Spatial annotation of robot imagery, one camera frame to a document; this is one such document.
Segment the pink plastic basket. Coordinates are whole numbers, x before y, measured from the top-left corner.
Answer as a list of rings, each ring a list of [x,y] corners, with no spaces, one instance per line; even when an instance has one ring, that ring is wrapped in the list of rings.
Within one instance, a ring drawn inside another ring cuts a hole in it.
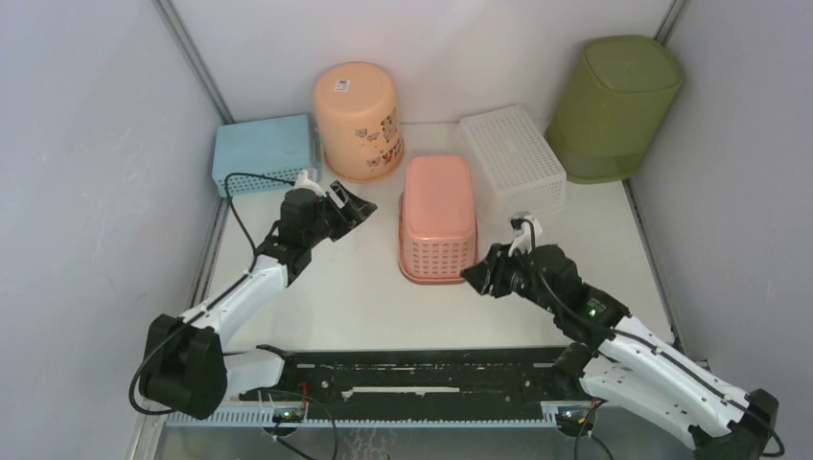
[[[478,259],[474,184],[459,155],[418,156],[406,164],[399,201],[399,260],[414,284],[448,285]]]

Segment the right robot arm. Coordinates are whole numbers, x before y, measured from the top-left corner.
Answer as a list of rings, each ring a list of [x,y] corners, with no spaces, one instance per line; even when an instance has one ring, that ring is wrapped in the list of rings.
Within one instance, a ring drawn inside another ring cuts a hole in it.
[[[531,251],[495,243],[462,279],[481,295],[516,294],[553,316],[571,344],[554,364],[554,385],[568,399],[584,393],[660,427],[696,459],[781,457],[778,400],[725,382],[653,334],[607,292],[585,283],[554,245]]]

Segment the clear white plastic tray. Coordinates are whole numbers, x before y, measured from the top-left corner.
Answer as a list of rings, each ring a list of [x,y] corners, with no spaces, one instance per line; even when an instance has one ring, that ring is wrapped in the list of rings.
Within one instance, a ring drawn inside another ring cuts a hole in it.
[[[469,163],[476,212],[497,224],[520,211],[538,216],[567,201],[567,174],[535,121],[520,104],[466,117],[453,151]]]

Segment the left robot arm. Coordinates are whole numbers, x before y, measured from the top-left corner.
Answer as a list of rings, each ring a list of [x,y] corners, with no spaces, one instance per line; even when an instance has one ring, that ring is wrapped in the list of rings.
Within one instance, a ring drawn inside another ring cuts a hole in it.
[[[337,242],[377,209],[339,181],[322,189],[302,174],[292,182],[279,218],[261,242],[249,244],[251,262],[232,285],[179,316],[161,314],[151,322],[143,360],[129,384],[131,407],[149,416],[180,412],[205,420],[223,401],[255,388],[278,400],[292,397],[300,376],[281,353],[259,346],[227,354],[223,347],[302,274],[316,246]]]

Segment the green mesh waste bin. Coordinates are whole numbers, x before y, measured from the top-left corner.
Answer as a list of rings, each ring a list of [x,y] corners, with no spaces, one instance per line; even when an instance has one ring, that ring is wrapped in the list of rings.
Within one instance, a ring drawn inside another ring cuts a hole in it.
[[[586,42],[545,132],[568,181],[633,176],[683,81],[677,60],[653,38]]]

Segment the orange capybara bucket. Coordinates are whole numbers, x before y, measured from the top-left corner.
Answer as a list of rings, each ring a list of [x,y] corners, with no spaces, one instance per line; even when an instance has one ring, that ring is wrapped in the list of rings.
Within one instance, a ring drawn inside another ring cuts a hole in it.
[[[394,80],[380,66],[346,62],[325,72],[313,91],[327,166],[354,182],[394,171],[405,154]]]

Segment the blue plastic basket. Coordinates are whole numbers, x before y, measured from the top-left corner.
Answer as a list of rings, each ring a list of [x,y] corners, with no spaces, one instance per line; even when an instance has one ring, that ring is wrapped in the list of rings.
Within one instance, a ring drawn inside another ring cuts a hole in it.
[[[321,146],[306,114],[219,126],[211,176],[222,197],[284,189],[302,170],[318,182]]]

